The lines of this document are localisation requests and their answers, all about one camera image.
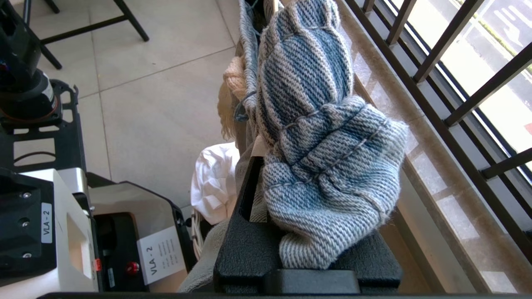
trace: window ledge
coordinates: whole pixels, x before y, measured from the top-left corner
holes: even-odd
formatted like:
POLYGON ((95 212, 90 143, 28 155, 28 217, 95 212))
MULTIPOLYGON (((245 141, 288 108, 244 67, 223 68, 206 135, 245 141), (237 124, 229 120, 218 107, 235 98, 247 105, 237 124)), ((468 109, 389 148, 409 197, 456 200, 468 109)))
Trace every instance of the window ledge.
MULTIPOLYGON (((403 171, 475 290, 532 293, 532 265, 494 218, 347 4, 337 3, 342 34, 351 49, 355 92, 390 118, 409 125, 403 171)), ((404 196, 402 193, 398 209, 406 217, 411 207, 404 196)), ((443 287, 447 292, 463 291, 443 287)))

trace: gray knitted yarn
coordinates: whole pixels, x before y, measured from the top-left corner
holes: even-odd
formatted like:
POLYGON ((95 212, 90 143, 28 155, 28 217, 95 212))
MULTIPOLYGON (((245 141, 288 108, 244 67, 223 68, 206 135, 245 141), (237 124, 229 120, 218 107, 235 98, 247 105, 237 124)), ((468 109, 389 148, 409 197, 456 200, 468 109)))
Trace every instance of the gray knitted yarn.
POLYGON ((326 269, 395 206, 406 125, 351 96, 353 72, 332 0, 296 0, 263 31, 256 119, 272 219, 289 233, 285 268, 326 269))

